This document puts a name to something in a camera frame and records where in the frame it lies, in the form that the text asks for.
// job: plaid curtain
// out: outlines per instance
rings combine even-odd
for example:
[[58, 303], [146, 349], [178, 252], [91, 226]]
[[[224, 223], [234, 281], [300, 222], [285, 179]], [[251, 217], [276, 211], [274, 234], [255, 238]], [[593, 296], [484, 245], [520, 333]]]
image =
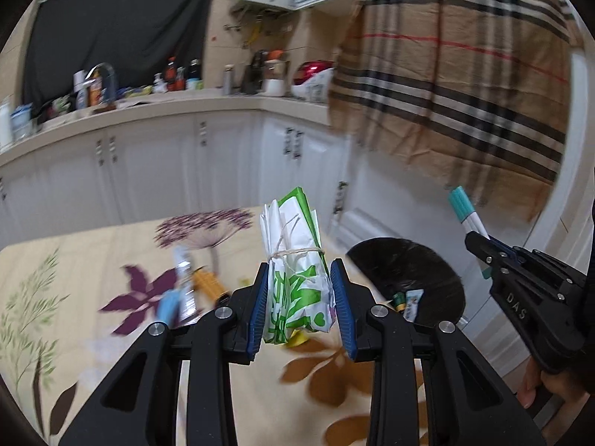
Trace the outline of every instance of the plaid curtain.
[[580, 44], [565, 0], [356, 0], [331, 124], [530, 220], [560, 170]]

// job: silver screw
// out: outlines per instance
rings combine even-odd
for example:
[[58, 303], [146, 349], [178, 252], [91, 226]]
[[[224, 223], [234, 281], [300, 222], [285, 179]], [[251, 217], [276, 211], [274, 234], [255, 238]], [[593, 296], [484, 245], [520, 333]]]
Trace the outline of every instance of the silver screw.
[[370, 312], [374, 317], [378, 317], [381, 319], [382, 317], [386, 317], [389, 314], [389, 310], [384, 305], [375, 305], [374, 307], [370, 308]]
[[165, 325], [159, 321], [149, 326], [149, 333], [153, 336], [161, 335], [163, 332], [165, 332]]
[[218, 319], [228, 319], [229, 317], [231, 317], [232, 313], [233, 310], [229, 307], [219, 307], [215, 311], [215, 317], [217, 317]]
[[454, 326], [454, 323], [452, 323], [451, 321], [448, 321], [448, 320], [443, 320], [442, 322], [440, 322], [438, 324], [438, 328], [440, 330], [442, 330], [444, 333], [453, 333], [454, 330], [456, 329], [456, 327]]

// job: purple flower print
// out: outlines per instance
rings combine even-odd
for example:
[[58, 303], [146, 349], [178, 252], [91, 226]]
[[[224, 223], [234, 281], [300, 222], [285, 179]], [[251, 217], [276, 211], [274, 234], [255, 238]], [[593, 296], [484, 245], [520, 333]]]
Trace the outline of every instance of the purple flower print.
[[128, 335], [136, 330], [143, 321], [147, 311], [157, 312], [161, 295], [176, 285], [176, 270], [164, 272], [151, 283], [148, 283], [145, 273], [138, 266], [123, 267], [130, 277], [130, 293], [118, 295], [100, 311], [130, 311], [120, 326], [112, 332], [113, 335]]
[[250, 228], [252, 216], [253, 214], [245, 209], [176, 216], [163, 221], [157, 227], [155, 240], [162, 248], [176, 242], [181, 242], [192, 250], [208, 248], [212, 271], [218, 275], [219, 260], [215, 247], [231, 238], [240, 229]]

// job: tiled wall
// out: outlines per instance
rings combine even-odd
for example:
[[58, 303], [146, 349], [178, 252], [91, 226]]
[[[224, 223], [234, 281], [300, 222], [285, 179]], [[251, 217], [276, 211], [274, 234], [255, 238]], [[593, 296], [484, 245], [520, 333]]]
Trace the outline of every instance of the tiled wall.
[[[261, 35], [250, 48], [244, 48], [252, 35], [254, 19], [247, 17], [240, 31], [226, 31], [225, 24], [237, 23], [229, 13], [231, 4], [231, 0], [212, 1], [203, 55], [206, 88], [221, 86], [223, 68], [227, 64], [236, 65], [236, 84], [239, 85], [244, 66], [256, 50], [288, 50], [290, 76], [305, 61], [332, 60], [346, 29], [346, 17], [332, 17], [315, 9], [306, 9], [278, 20], [266, 19]], [[0, 53], [0, 100], [10, 97], [13, 107], [20, 101], [25, 54], [37, 8], [35, 0]]]

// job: black plastic bag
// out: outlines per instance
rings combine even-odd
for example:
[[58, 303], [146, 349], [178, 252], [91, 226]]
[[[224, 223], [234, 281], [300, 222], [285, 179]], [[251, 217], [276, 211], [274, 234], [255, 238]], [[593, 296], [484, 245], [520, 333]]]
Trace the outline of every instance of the black plastic bag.
[[459, 276], [432, 249], [400, 238], [362, 241], [347, 256], [386, 300], [398, 292], [423, 289], [415, 323], [433, 327], [457, 323], [465, 309]]

